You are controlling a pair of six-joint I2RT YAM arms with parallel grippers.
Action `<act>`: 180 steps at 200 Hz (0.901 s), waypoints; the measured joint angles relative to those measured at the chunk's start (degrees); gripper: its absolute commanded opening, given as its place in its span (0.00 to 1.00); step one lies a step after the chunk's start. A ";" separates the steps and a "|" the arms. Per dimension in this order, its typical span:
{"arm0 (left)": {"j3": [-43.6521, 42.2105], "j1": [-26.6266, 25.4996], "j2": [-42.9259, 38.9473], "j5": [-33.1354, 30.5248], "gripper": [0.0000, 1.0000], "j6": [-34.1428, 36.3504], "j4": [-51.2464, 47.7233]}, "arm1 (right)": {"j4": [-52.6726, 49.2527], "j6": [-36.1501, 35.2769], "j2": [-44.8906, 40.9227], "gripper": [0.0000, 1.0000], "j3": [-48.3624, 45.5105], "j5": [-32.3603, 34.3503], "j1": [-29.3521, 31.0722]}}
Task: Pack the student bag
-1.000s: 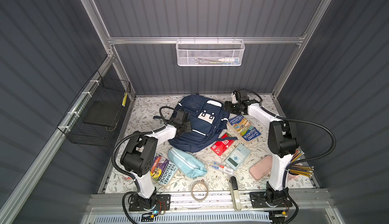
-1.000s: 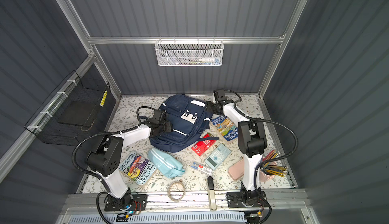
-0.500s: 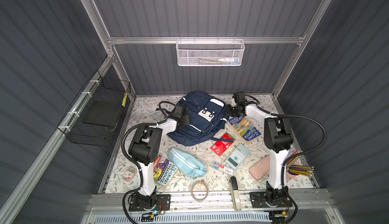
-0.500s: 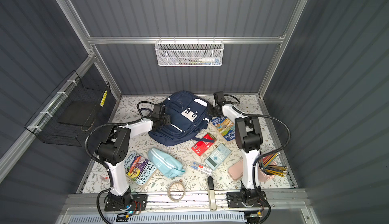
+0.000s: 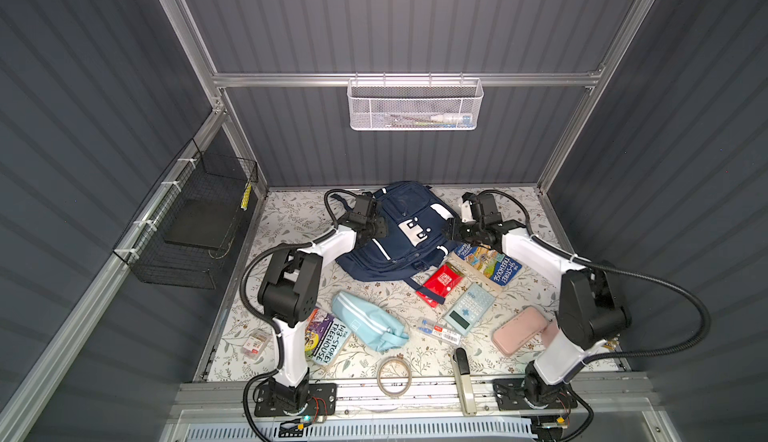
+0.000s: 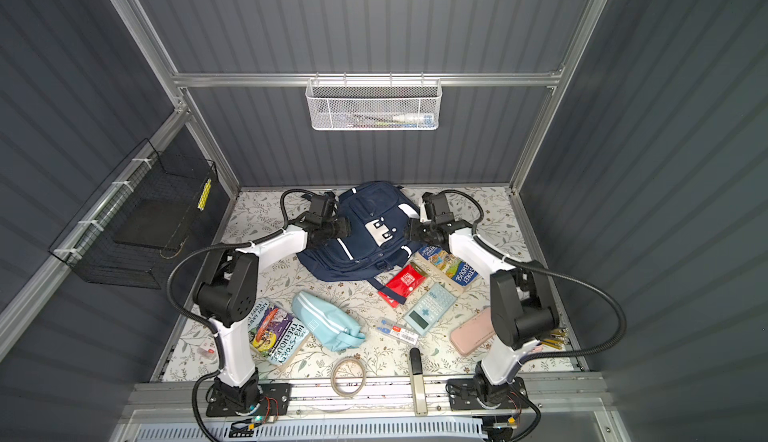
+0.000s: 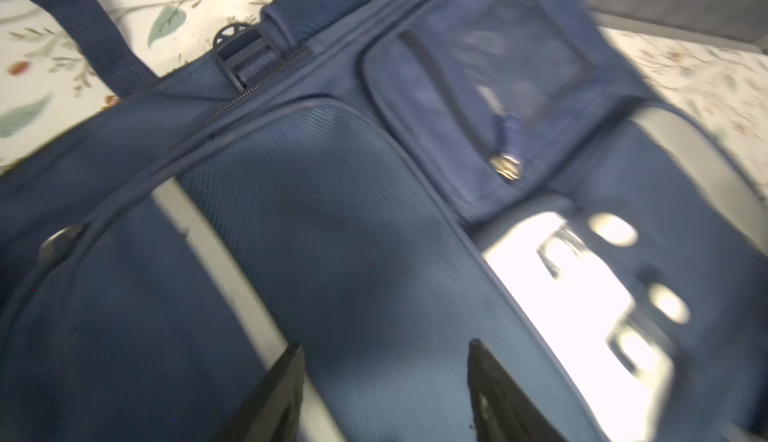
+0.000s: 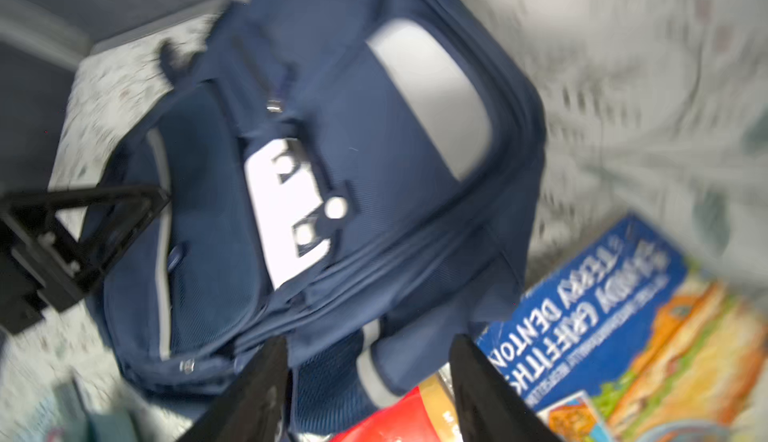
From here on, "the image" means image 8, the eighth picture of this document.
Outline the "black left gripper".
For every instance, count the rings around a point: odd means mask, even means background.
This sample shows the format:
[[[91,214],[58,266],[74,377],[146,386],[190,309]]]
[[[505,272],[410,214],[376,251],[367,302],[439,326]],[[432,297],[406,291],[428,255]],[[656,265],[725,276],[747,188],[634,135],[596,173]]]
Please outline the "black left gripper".
[[[1,329],[18,335],[64,312],[98,286],[170,202],[147,184],[9,193],[1,197]],[[75,238],[57,219],[70,209],[101,216]]]

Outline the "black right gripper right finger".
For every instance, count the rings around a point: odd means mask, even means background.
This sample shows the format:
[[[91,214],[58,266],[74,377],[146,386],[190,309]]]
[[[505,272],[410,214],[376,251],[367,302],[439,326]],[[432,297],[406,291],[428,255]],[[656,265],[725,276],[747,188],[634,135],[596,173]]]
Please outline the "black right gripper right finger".
[[[465,441],[558,441],[469,336],[454,337],[449,364],[459,428]]]

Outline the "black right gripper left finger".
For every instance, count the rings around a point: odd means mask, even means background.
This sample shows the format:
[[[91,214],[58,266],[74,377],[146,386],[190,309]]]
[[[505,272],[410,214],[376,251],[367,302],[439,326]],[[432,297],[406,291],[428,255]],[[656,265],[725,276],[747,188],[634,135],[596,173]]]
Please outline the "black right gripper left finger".
[[[285,441],[290,382],[286,339],[271,338],[179,441]]]

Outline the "blue treehouse paperback book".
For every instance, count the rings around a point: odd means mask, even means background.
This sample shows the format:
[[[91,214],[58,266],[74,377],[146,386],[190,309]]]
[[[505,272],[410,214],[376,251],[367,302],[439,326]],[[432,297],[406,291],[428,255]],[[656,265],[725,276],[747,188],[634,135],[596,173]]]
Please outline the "blue treehouse paperback book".
[[[763,441],[767,320],[634,214],[478,346],[564,441]]]

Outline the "navy blue student backpack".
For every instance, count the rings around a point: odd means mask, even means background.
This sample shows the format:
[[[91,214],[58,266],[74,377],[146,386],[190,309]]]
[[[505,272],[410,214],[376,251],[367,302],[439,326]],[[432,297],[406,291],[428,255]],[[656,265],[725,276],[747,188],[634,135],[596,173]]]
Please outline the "navy blue student backpack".
[[[101,185],[170,195],[88,302],[121,376],[193,416],[274,337],[294,432],[397,403],[515,308],[541,99],[460,0],[250,0]]]

